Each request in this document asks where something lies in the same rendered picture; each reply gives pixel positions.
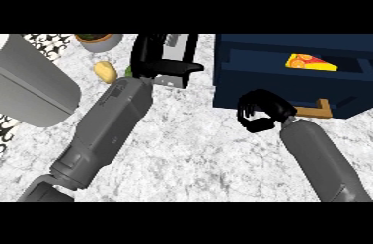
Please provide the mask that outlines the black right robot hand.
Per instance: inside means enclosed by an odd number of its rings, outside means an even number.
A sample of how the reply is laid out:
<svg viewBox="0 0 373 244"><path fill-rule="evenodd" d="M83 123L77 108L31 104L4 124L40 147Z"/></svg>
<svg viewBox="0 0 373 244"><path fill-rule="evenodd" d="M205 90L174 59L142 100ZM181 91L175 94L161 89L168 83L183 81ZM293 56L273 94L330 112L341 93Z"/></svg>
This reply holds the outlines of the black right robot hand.
<svg viewBox="0 0 373 244"><path fill-rule="evenodd" d="M257 108L268 117L248 120L255 114ZM257 89L239 98L236 117L240 125L251 133L273 129L276 122L285 124L293 119L296 113L298 110L293 105L268 90Z"/></svg>

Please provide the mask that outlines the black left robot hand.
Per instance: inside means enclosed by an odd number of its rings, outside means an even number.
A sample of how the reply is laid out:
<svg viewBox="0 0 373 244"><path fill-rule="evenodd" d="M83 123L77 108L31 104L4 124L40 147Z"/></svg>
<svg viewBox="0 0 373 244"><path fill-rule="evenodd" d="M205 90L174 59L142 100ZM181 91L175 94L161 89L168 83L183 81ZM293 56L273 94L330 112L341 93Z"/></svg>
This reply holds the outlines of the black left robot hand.
<svg viewBox="0 0 373 244"><path fill-rule="evenodd" d="M193 72L203 70L203 66L193 62L198 34L189 34L183 60L162 59L167 35L137 35L130 61L133 76L136 78L155 78L158 75L186 78Z"/></svg>

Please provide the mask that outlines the yellow potato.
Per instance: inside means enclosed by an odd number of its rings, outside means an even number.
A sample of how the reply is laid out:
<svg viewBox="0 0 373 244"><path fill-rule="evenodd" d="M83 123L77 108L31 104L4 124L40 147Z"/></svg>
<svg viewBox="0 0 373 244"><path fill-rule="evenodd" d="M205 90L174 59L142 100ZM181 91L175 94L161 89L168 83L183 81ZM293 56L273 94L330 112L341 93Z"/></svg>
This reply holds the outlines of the yellow potato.
<svg viewBox="0 0 373 244"><path fill-rule="evenodd" d="M93 65L93 72L106 84L111 84L118 78L116 70L108 61L99 61Z"/></svg>

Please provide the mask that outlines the grey plant pot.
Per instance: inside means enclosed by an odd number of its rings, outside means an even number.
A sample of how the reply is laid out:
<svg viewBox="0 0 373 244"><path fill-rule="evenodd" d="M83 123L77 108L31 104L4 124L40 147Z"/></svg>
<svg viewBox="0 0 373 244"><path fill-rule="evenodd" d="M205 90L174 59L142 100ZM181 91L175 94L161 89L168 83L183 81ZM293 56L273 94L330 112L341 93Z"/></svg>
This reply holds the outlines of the grey plant pot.
<svg viewBox="0 0 373 244"><path fill-rule="evenodd" d="M83 48L91 53L102 53L116 47L122 34L75 34Z"/></svg>

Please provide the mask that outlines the pizza slice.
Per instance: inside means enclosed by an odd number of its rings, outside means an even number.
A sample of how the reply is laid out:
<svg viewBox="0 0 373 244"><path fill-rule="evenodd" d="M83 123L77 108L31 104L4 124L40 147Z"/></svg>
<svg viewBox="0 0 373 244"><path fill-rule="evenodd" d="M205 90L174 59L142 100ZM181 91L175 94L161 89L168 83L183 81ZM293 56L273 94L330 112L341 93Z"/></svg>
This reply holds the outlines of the pizza slice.
<svg viewBox="0 0 373 244"><path fill-rule="evenodd" d="M307 54L293 53L286 62L288 68L320 71L338 71L338 66Z"/></svg>

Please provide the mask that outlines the navy blue cabinet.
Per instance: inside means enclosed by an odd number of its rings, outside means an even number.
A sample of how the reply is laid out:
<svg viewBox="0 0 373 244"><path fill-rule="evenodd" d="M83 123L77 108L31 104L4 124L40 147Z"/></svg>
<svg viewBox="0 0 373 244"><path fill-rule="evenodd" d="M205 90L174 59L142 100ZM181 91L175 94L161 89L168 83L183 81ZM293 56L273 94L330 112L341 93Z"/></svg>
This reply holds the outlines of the navy blue cabinet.
<svg viewBox="0 0 373 244"><path fill-rule="evenodd" d="M229 62L233 49L351 58L355 68L373 74L373 34L217 34L215 73Z"/></svg>

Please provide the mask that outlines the large grey appliance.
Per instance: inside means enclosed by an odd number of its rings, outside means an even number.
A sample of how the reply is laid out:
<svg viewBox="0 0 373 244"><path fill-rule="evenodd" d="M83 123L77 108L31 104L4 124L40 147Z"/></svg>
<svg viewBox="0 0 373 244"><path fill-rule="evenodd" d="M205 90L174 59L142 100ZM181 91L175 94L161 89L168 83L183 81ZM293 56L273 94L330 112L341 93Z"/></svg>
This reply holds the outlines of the large grey appliance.
<svg viewBox="0 0 373 244"><path fill-rule="evenodd" d="M0 34L0 114L37 127L72 115L80 88L19 34Z"/></svg>

